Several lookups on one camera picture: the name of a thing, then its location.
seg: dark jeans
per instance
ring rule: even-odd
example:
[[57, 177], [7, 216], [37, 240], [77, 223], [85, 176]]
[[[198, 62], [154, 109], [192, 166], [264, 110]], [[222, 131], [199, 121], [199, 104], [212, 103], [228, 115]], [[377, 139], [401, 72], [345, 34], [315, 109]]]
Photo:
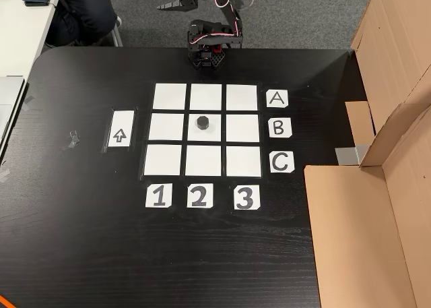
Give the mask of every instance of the dark jeans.
[[114, 29], [110, 0], [59, 0], [46, 43], [61, 47], [77, 40], [90, 45]]

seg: gray carpet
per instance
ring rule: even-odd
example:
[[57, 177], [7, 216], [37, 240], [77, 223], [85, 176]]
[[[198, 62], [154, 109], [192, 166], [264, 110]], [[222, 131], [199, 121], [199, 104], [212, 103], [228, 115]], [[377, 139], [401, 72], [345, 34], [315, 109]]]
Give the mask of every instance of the gray carpet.
[[[172, 0], [112, 0], [126, 47], [185, 47], [192, 20], [223, 22], [212, 0], [188, 13], [158, 11]], [[241, 0], [244, 48], [344, 49], [368, 0]]]

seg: black tabletop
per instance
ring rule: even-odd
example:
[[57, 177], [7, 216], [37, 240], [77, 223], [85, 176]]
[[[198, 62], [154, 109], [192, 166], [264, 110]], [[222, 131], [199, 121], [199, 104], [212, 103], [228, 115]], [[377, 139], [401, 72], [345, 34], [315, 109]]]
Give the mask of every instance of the black tabletop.
[[[354, 146], [345, 101], [365, 100], [349, 51], [229, 50], [217, 72], [184, 49], [60, 48], [32, 70], [2, 159], [0, 295], [17, 307], [320, 307], [303, 167], [337, 164]], [[291, 175], [261, 185], [260, 210], [234, 210], [236, 179], [214, 183], [214, 207], [146, 208], [143, 150], [157, 82], [256, 84], [289, 91], [294, 135], [263, 153], [295, 153]], [[136, 109], [127, 150], [102, 152], [112, 108]], [[71, 131], [79, 143], [71, 143]]]

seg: white desk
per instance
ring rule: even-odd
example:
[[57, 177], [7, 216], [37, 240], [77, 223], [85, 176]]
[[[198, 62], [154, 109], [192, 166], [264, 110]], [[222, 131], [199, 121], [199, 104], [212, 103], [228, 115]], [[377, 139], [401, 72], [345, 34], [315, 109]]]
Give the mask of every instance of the white desk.
[[0, 77], [21, 75], [27, 81], [54, 11], [53, 5], [26, 7], [22, 0], [0, 0]]

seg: cardboard flap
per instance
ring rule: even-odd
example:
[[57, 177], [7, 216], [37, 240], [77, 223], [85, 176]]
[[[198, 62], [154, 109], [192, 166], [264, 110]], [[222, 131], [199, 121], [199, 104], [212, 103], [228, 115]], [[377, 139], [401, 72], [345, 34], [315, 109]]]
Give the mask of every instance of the cardboard flap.
[[419, 308], [431, 303], [431, 109], [383, 165], [411, 285]]
[[346, 102], [345, 107], [355, 145], [370, 145], [374, 139], [374, 129], [368, 103], [366, 101]]
[[350, 47], [354, 50], [358, 50], [358, 48], [361, 44], [362, 35], [364, 35], [364, 29], [365, 29], [365, 24], [366, 24], [366, 13], [368, 11], [368, 8], [370, 7], [371, 1], [372, 0], [368, 0], [365, 11], [362, 14], [362, 18], [359, 22], [359, 26], [358, 26], [358, 28], [356, 28], [356, 32], [355, 32], [354, 37], [352, 39], [352, 43], [351, 43]]
[[382, 168], [304, 173], [321, 307], [415, 308]]
[[372, 0], [367, 8], [356, 54], [376, 131], [398, 104], [431, 104], [430, 12], [428, 0]]
[[403, 134], [427, 107], [427, 104], [398, 105], [382, 129], [377, 133], [361, 162], [361, 166], [383, 165]]

